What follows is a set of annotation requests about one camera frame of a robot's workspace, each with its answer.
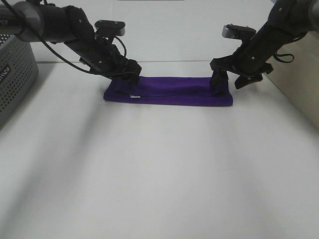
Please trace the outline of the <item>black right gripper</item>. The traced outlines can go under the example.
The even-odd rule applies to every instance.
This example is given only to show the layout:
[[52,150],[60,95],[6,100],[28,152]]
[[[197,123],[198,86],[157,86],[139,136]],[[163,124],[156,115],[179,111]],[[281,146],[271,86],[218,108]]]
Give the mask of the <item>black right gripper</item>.
[[214,58],[210,67],[213,74],[210,90],[213,96],[229,93],[227,71],[238,74],[235,88],[241,89],[263,80],[261,73],[270,73],[271,66],[266,61],[283,46],[283,32],[273,27],[262,27],[246,41],[242,41],[237,50],[225,57]]

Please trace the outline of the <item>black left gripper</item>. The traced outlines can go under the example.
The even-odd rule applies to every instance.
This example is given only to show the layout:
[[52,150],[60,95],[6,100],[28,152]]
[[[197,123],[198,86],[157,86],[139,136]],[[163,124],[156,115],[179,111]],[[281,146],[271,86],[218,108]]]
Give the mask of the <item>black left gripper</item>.
[[80,57],[80,62],[90,68],[90,74],[118,78],[132,84],[139,82],[141,66],[136,60],[127,59],[108,40],[74,39],[64,44]]

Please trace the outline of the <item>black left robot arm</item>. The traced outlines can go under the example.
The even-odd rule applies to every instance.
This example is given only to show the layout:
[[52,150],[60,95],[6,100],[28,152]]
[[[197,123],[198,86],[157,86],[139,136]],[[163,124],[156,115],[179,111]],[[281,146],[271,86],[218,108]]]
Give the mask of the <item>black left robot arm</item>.
[[[141,66],[120,53],[113,44],[125,34],[122,21],[99,20],[91,25],[83,9],[68,5],[58,7],[45,0],[24,0],[0,4],[0,32],[14,35],[19,40],[41,42],[55,56],[75,69],[109,79],[120,79],[132,84],[139,82]],[[63,43],[79,56],[80,68],[53,50],[49,43]]]

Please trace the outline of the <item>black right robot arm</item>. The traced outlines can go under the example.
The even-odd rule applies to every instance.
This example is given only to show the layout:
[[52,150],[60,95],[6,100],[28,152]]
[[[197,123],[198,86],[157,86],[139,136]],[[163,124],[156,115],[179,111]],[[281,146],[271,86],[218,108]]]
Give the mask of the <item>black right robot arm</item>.
[[237,74],[236,89],[262,81],[264,73],[273,67],[267,61],[274,57],[280,61],[278,50],[301,40],[308,32],[319,30],[319,2],[317,0],[278,0],[274,3],[265,24],[255,30],[247,26],[227,24],[224,38],[241,40],[236,51],[210,62],[212,77],[210,87],[220,91],[228,81],[228,72]]

